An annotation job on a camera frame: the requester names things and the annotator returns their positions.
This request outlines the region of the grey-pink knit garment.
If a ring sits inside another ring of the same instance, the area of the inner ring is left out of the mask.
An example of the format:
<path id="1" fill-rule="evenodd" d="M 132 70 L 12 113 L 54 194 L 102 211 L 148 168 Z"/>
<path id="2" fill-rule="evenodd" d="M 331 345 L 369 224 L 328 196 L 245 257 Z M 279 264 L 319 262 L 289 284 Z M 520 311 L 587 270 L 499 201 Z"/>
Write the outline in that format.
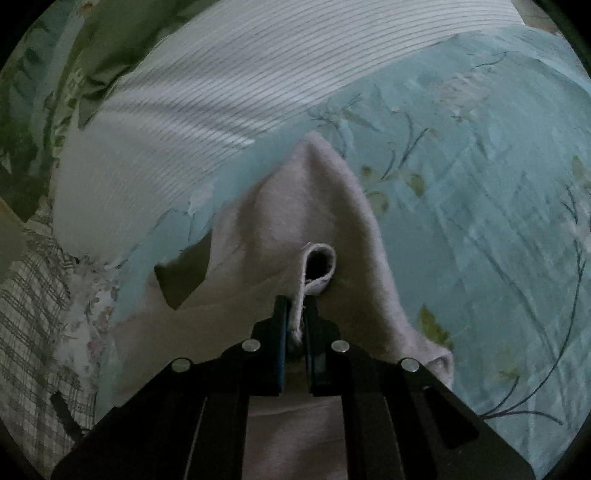
<path id="1" fill-rule="evenodd" d="M 412 357 L 445 384 L 451 352 L 409 323 L 378 222 L 355 174 L 321 136 L 308 134 L 287 163 L 226 207 L 211 233 L 149 275 L 143 304 L 111 332 L 120 406 L 168 362 L 214 359 L 293 302 L 290 347 L 303 341 L 304 298 L 373 357 Z"/>

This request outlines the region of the green plaid bed sheet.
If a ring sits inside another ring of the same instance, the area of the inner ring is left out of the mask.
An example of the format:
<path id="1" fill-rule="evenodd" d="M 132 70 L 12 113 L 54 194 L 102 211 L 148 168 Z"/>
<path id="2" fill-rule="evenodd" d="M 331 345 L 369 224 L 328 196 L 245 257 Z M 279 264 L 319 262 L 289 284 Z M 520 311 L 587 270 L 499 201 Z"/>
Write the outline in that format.
<path id="1" fill-rule="evenodd" d="M 1 283 L 1 420 L 26 459 L 47 479 L 74 441 L 51 404 L 63 396 L 84 429 L 94 424 L 95 396 L 85 392 L 53 352 L 69 306 L 67 277 L 75 262 L 53 236 L 43 201 L 24 224 L 25 246 Z"/>

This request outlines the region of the white floral fabric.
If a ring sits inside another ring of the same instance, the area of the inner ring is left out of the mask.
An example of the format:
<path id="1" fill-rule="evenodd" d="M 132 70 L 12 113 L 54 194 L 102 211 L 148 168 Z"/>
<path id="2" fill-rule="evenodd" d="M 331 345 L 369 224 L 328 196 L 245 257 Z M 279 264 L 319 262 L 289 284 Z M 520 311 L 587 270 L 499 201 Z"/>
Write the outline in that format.
<path id="1" fill-rule="evenodd" d="M 83 257 L 67 277 L 69 301 L 60 316 L 52 359 L 58 369 L 72 373 L 86 391 L 97 388 L 119 276 L 114 265 Z"/>

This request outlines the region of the light blue floral quilt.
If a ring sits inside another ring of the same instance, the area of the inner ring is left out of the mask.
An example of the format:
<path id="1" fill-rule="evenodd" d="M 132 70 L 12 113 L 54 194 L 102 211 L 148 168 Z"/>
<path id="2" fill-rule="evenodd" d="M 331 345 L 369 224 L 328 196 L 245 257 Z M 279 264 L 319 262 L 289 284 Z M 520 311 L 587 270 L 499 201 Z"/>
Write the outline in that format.
<path id="1" fill-rule="evenodd" d="M 102 411 L 121 370 L 112 329 L 149 275 L 211 233 L 308 134 L 355 174 L 410 325 L 448 349 L 445 384 L 545 477 L 590 410 L 590 79 L 562 37 L 527 26 L 456 35 L 264 133 L 136 247 L 109 326 Z M 287 388 L 253 396 L 246 479 L 344 479 L 337 397 L 308 395 L 303 341 Z"/>

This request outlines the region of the white striped pillow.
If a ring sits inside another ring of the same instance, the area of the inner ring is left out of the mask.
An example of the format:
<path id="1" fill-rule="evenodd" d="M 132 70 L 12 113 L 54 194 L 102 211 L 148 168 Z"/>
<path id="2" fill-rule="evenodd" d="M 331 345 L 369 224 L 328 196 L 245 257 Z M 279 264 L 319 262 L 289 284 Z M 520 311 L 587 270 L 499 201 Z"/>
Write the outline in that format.
<path id="1" fill-rule="evenodd" d="M 102 1 L 59 155 L 53 231 L 111 262 L 263 132 L 510 1 Z"/>

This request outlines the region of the green leaf patterned pillow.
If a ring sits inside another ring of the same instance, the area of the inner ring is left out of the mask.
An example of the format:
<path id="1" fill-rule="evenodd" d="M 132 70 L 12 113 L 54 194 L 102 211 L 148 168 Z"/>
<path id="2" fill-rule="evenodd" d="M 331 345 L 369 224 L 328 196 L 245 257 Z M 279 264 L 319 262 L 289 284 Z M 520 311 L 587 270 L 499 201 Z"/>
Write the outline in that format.
<path id="1" fill-rule="evenodd" d="M 72 121 L 208 1 L 56 1 L 1 69 L 1 201 L 21 222 L 50 190 Z"/>

